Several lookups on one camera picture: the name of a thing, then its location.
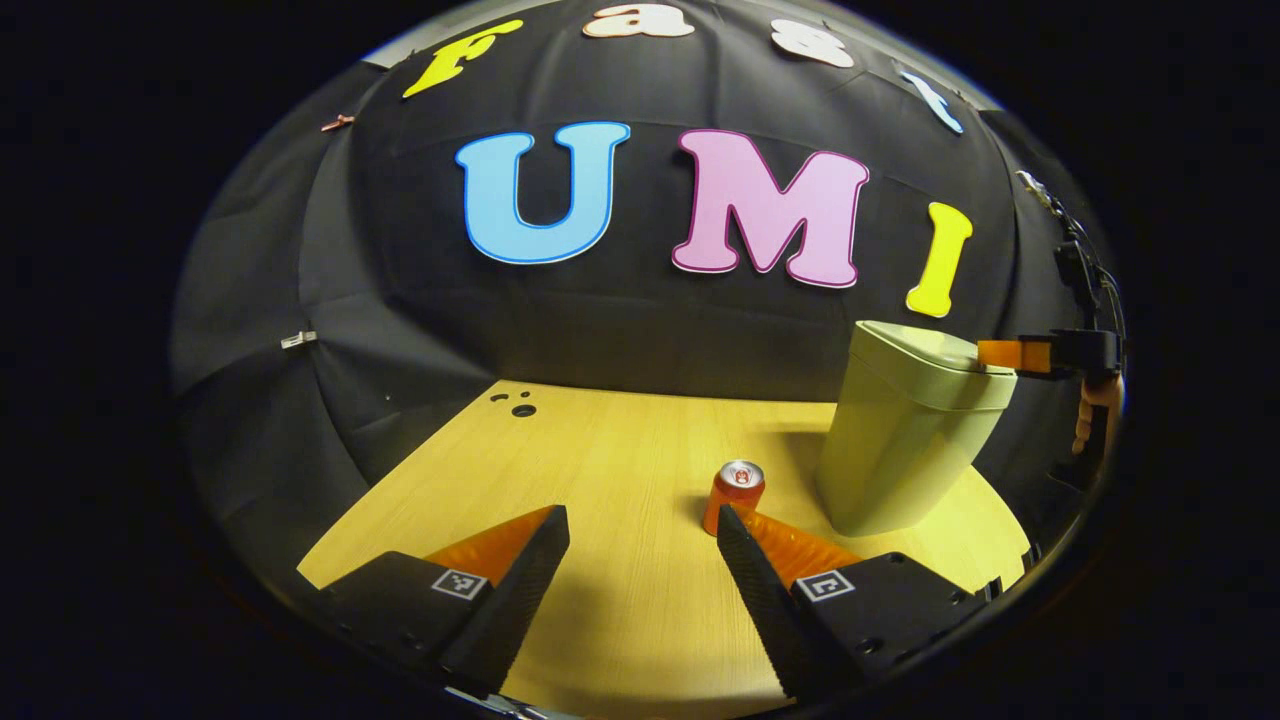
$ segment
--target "blue letter u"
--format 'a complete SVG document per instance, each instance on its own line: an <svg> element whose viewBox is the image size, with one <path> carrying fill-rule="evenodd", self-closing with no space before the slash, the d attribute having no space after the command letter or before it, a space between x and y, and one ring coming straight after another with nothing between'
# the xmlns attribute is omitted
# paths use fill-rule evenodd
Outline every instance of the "blue letter u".
<svg viewBox="0 0 1280 720"><path fill-rule="evenodd" d="M456 160L466 169L467 234L494 260L535 265L566 260L589 250L609 227L613 210L613 149L631 137L622 123L577 123L556 133L570 150L568 213L552 225L531 225L516 206L520 156L534 146L522 132L467 143Z"/></svg>

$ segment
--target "pink letter m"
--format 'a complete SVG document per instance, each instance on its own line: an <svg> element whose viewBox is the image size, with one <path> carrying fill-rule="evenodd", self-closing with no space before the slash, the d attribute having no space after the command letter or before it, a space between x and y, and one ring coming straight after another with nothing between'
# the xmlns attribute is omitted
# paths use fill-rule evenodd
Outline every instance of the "pink letter m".
<svg viewBox="0 0 1280 720"><path fill-rule="evenodd" d="M728 215L742 231L755 272L777 264L796 228L804 223L800 251L787 260L787 273L809 284L849 287L854 268L854 222L858 191L867 167L835 152L814 152L786 190L778 190L764 158L745 135L694 129L680 136L694 156L694 219L689 240L671 252L677 268L694 273L727 273L737 266L728 246Z"/></svg>

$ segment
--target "clip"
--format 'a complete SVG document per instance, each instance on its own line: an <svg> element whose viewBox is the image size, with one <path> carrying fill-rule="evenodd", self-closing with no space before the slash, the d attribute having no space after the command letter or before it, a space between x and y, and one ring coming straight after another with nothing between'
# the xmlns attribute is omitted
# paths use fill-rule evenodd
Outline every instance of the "clip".
<svg viewBox="0 0 1280 720"><path fill-rule="evenodd" d="M1053 210L1053 199L1050 196L1048 191L1044 190L1044 183L1033 178L1027 170L1015 170L1014 174L1018 176L1018 179L1023 181L1023 186L1027 187L1027 192L1034 195L1036 200L1039 200L1039 204L1043 205L1046 210L1053 211L1055 215L1057 214Z"/></svg>
<svg viewBox="0 0 1280 720"><path fill-rule="evenodd" d="M325 127L320 128L320 132L334 131L334 129L338 129L338 128L340 128L343 126L349 126L353 122L356 122L356 118L353 118L351 115L343 115L342 113L338 113L338 119L334 120L334 122L332 122L332 123L329 123L329 124L326 124Z"/></svg>
<svg viewBox="0 0 1280 720"><path fill-rule="evenodd" d="M288 350L296 345L302 345L303 342L311 342L316 338L315 331L303 331L296 336L289 336L280 341L280 350Z"/></svg>

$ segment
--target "soda can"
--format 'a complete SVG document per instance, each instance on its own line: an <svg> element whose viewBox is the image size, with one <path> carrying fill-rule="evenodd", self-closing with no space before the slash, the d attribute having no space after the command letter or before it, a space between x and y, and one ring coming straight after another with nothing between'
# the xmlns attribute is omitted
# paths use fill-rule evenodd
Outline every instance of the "soda can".
<svg viewBox="0 0 1280 720"><path fill-rule="evenodd" d="M712 479L712 495L703 514L703 529L710 536L719 527L719 509L726 502L745 505L751 510L764 495L764 470L755 462L731 460Z"/></svg>

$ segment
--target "light wood tabletop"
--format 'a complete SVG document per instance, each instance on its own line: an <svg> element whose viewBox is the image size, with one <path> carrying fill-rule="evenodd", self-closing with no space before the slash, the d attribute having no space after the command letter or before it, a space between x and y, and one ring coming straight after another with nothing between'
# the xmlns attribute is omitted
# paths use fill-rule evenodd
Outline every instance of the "light wood tabletop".
<svg viewBox="0 0 1280 720"><path fill-rule="evenodd" d="M536 411L516 416L518 405ZM716 538L701 529L723 462L745 459L764 470L760 512L863 557L905 552L968 591L997 575L1011 585L1029 547L972 468L914 528L836 534L813 480L835 410L833 402L499 380L374 486L298 571L324 587L388 550L421 557L516 515L564 505L570 547L503 694L614 720L780 707L788 701Z"/></svg>

